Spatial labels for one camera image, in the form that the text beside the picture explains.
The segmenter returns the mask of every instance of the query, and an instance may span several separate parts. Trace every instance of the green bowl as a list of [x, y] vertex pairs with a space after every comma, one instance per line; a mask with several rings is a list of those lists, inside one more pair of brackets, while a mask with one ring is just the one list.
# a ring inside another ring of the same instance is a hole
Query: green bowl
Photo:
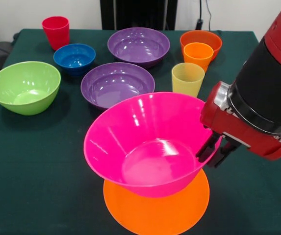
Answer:
[[53, 102], [60, 82], [60, 72], [50, 64], [13, 64], [0, 71], [0, 105], [22, 115], [41, 113]]

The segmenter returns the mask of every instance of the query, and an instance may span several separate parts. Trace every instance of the cup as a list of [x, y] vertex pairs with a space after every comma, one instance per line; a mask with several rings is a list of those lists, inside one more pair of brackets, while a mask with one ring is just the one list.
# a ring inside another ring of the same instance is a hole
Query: cup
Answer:
[[213, 56], [213, 49], [205, 43], [189, 43], [184, 47], [184, 61], [199, 65], [206, 72]]
[[193, 63], [180, 63], [172, 68], [172, 91], [197, 97], [204, 80], [204, 70]]
[[70, 43], [70, 24], [63, 16], [52, 16], [42, 21], [42, 28], [53, 50]]
[[218, 35], [203, 30], [188, 31], [180, 37], [180, 46], [183, 55], [184, 47], [189, 43], [205, 43], [211, 46], [213, 49], [213, 56], [211, 60], [214, 60], [222, 47], [222, 40]]

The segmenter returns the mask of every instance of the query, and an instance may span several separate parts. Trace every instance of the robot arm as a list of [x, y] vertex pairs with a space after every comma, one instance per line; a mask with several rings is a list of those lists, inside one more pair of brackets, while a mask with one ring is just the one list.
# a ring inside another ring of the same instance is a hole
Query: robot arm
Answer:
[[219, 82], [201, 112], [201, 123], [212, 130], [197, 153], [204, 162], [223, 136], [209, 166], [217, 167], [241, 144], [264, 158], [281, 157], [281, 12], [243, 65], [232, 85]]

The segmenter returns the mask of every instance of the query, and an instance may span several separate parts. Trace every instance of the dark green tablecloth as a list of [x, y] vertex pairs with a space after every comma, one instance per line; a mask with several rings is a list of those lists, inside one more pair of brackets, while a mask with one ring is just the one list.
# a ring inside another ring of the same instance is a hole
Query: dark green tablecloth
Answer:
[[[71, 41], [94, 47], [97, 66], [114, 61], [106, 46], [112, 33], [71, 30]], [[216, 33], [223, 46], [206, 73], [203, 100], [218, 81], [234, 80], [257, 45], [252, 32]], [[182, 32], [165, 34], [170, 52], [149, 70], [156, 91], [171, 91], [171, 68], [182, 62]], [[43, 31], [25, 29], [6, 66], [27, 60], [54, 65], [52, 56]], [[81, 79], [62, 77], [55, 101], [39, 115], [25, 117], [0, 106], [0, 235], [130, 234], [109, 214], [103, 180], [83, 156], [83, 138], [99, 112], [81, 96]], [[281, 234], [281, 159], [269, 162], [242, 147], [218, 169], [205, 171], [209, 206], [187, 234]]]

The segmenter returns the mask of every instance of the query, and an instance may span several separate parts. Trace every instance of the bowl rim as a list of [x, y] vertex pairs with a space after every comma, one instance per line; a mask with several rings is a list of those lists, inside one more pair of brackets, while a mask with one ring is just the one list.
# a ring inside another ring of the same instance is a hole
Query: bowl rim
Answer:
[[153, 90], [152, 90], [152, 91], [149, 91], [149, 92], [147, 92], [147, 93], [144, 93], [144, 94], [148, 94], [148, 93], [153, 93], [153, 92], [154, 92], [154, 90], [155, 90], [155, 80], [154, 80], [153, 76], [151, 75], [151, 73], [149, 73], [149, 72], [148, 72], [146, 69], [144, 69], [143, 67], [141, 67], [141, 66], [139, 66], [139, 65], [131, 64], [131, 63], [126, 63], [126, 62], [112, 62], [112, 63], [106, 63], [106, 64], [102, 64], [102, 65], [99, 65], [99, 66], [97, 66], [97, 67], [91, 69], [88, 73], [86, 73], [86, 75], [83, 77], [83, 79], [82, 79], [82, 81], [81, 81], [81, 84], [80, 84], [81, 95], [82, 95], [89, 103], [91, 103], [92, 105], [95, 105], [95, 106], [97, 106], [97, 107], [99, 107], [99, 108], [101, 108], [101, 109], [104, 109], [104, 110], [109, 109], [109, 108], [106, 108], [106, 107], [103, 107], [103, 106], [98, 105], [97, 103], [91, 101], [90, 99], [88, 99], [88, 98], [84, 95], [84, 92], [83, 92], [83, 82], [84, 82], [84, 80], [86, 79], [86, 76], [87, 76], [89, 73], [91, 73], [91, 72], [93, 72], [94, 70], [96, 70], [97, 68], [103, 67], [103, 66], [112, 65], [112, 64], [115, 64], [115, 65], [124, 64], [124, 65], [126, 65], [126, 66], [135, 67], [135, 68], [137, 68], [137, 69], [140, 69], [140, 70], [144, 71], [144, 72], [148, 75], [148, 77], [150, 77], [150, 81], [152, 81], [152, 83], [153, 83]]
[[[92, 49], [92, 51], [93, 51], [93, 53], [94, 53], [93, 56], [92, 56], [92, 59], [91, 59], [89, 62], [87, 62], [86, 64], [81, 65], [81, 66], [79, 66], [79, 67], [68, 67], [68, 66], [61, 65], [61, 64], [58, 63], [58, 62], [56, 61], [56, 59], [55, 59], [56, 53], [57, 53], [59, 50], [65, 48], [65, 47], [69, 47], [69, 46], [85, 46], [85, 47], [88, 47], [88, 48]], [[59, 66], [62, 67], [62, 68], [65, 68], [65, 69], [77, 69], [77, 68], [82, 68], [82, 67], [84, 67], [84, 66], [86, 66], [86, 65], [91, 64], [91, 63], [96, 59], [96, 56], [97, 56], [97, 53], [96, 53], [96, 50], [94, 50], [93, 47], [91, 47], [91, 46], [89, 46], [89, 45], [87, 45], [87, 44], [84, 44], [84, 43], [71, 43], [71, 44], [67, 44], [67, 45], [62, 46], [62, 47], [60, 47], [59, 49], [57, 49], [56, 52], [54, 52], [54, 54], [53, 54], [53, 60], [54, 60], [54, 62], [55, 62], [57, 65], [59, 65]]]
[[[165, 49], [165, 52], [164, 52], [161, 56], [159, 56], [158, 58], [155, 58], [155, 59], [152, 59], [152, 60], [148, 60], [148, 61], [141, 61], [141, 62], [139, 62], [139, 61], [132, 61], [132, 60], [125, 60], [125, 59], [121, 59], [120, 57], [116, 56], [116, 55], [113, 53], [113, 51], [110, 49], [110, 47], [109, 47], [109, 42], [110, 42], [110, 40], [111, 40], [112, 37], [114, 37], [116, 34], [118, 34], [118, 33], [120, 33], [120, 32], [123, 32], [123, 31], [131, 30], [131, 29], [142, 29], [142, 30], [144, 29], [144, 30], [148, 30], [148, 31], [154, 31], [154, 32], [157, 33], [157, 34], [162, 35], [164, 38], [167, 39], [167, 42], [168, 42], [167, 48]], [[118, 31], [116, 31], [115, 33], [113, 33], [113, 34], [109, 37], [109, 39], [107, 40], [107, 49], [110, 51], [110, 53], [111, 53], [115, 58], [118, 58], [118, 59], [120, 59], [120, 60], [126, 61], [126, 62], [128, 62], [128, 63], [137, 63], [137, 64], [150, 63], [150, 62], [153, 62], [153, 61], [156, 61], [156, 60], [159, 60], [159, 59], [163, 58], [163, 57], [166, 55], [166, 53], [169, 52], [170, 46], [171, 46], [170, 40], [169, 40], [169, 38], [168, 38], [164, 33], [160, 32], [160, 31], [158, 31], [158, 30], [155, 30], [155, 29], [152, 29], [152, 28], [146, 28], [146, 27], [130, 27], [130, 28], [124, 28], [124, 29], [118, 30]]]
[[[136, 99], [136, 98], [140, 98], [140, 97], [142, 97], [142, 96], [146, 96], [146, 95], [156, 95], [156, 94], [158, 94], [158, 95], [163, 95], [163, 94], [175, 94], [175, 95], [178, 95], [178, 96], [186, 96], [186, 97], [189, 97], [189, 98], [192, 97], [192, 96], [187, 95], [187, 94], [180, 94], [180, 93], [174, 93], [174, 92], [146, 93], [146, 94], [141, 94], [141, 95], [137, 95], [137, 96], [134, 96], [134, 97], [125, 99], [125, 100], [123, 100], [123, 101], [121, 101], [121, 102], [119, 102], [119, 103], [113, 105], [111, 108], [113, 108], [113, 107], [115, 107], [115, 106], [121, 104], [122, 102], [127, 102], [128, 100], [133, 99], [133, 98]], [[121, 185], [121, 186], [123, 186], [123, 187], [131, 187], [131, 188], [158, 187], [158, 186], [167, 185], [167, 184], [173, 183], [173, 182], [175, 182], [175, 181], [181, 180], [181, 179], [183, 179], [183, 178], [189, 176], [190, 174], [192, 174], [192, 173], [194, 173], [194, 172], [196, 172], [196, 171], [200, 171], [200, 169], [203, 168], [203, 166], [200, 166], [200, 167], [196, 168], [194, 171], [191, 171], [191, 172], [189, 172], [189, 173], [187, 173], [187, 174], [185, 174], [185, 175], [183, 175], [183, 176], [181, 176], [181, 177], [178, 177], [178, 178], [176, 178], [176, 179], [174, 179], [174, 180], [170, 180], [170, 181], [167, 181], [167, 182], [165, 182], [165, 183], [157, 184], [157, 185], [126, 184], [126, 183], [114, 181], [114, 180], [112, 180], [112, 179], [110, 179], [110, 178], [108, 178], [108, 177], [106, 177], [106, 176], [100, 174], [99, 172], [96, 171], [96, 169], [95, 169], [95, 168], [92, 166], [92, 164], [90, 163], [90, 161], [89, 161], [89, 159], [88, 159], [88, 157], [87, 157], [87, 156], [88, 156], [88, 151], [87, 151], [87, 149], [86, 149], [86, 145], [85, 145], [85, 144], [88, 142], [88, 136], [89, 136], [89, 134], [90, 134], [91, 127], [95, 124], [95, 122], [96, 122], [98, 119], [100, 119], [103, 115], [105, 115], [107, 112], [109, 112], [109, 110], [110, 110], [111, 108], [105, 110], [103, 113], [101, 113], [101, 114], [93, 121], [93, 123], [92, 123], [92, 124], [90, 125], [90, 127], [88, 128], [88, 131], [87, 131], [87, 133], [86, 133], [86, 135], [85, 135], [85, 138], [84, 138], [84, 141], [83, 141], [83, 153], [84, 153], [84, 157], [85, 157], [86, 162], [88, 163], [88, 165], [90, 166], [90, 168], [91, 168], [98, 176], [100, 176], [100, 177], [103, 178], [104, 180], [108, 180], [108, 181], [110, 181], [110, 182], [112, 182], [112, 183], [115, 183], [115, 184], [117, 184], [117, 185]], [[219, 138], [219, 140], [218, 140], [217, 143], [219, 143], [219, 145], [220, 145], [221, 141], [222, 141], [222, 137]]]
[[58, 74], [58, 83], [57, 83], [56, 87], [55, 87], [49, 94], [47, 94], [44, 98], [41, 98], [41, 99], [39, 99], [39, 100], [37, 100], [37, 101], [28, 102], [28, 103], [23, 103], [23, 104], [12, 104], [12, 103], [9, 103], [9, 102], [0, 101], [1, 104], [14, 105], [14, 106], [22, 106], [22, 105], [33, 104], [33, 103], [36, 103], [36, 102], [39, 102], [39, 101], [41, 101], [41, 100], [46, 99], [47, 97], [49, 97], [50, 95], [52, 95], [52, 94], [59, 88], [59, 86], [60, 86], [60, 84], [61, 84], [61, 73], [59, 72], [59, 70], [58, 70], [56, 67], [54, 67], [53, 65], [51, 65], [51, 64], [49, 64], [49, 63], [46, 63], [46, 62], [42, 62], [42, 61], [22, 61], [22, 62], [18, 62], [18, 63], [15, 63], [15, 64], [12, 64], [12, 65], [9, 65], [9, 66], [5, 67], [4, 69], [0, 70], [0, 73], [3, 72], [3, 71], [5, 71], [5, 70], [7, 70], [7, 69], [10, 68], [10, 67], [14, 67], [14, 66], [20, 65], [20, 64], [29, 64], [29, 63], [32, 63], [32, 64], [33, 64], [33, 63], [36, 63], [36, 64], [43, 64], [43, 65], [47, 65], [47, 66], [53, 68], [53, 69], [57, 72], [57, 74]]

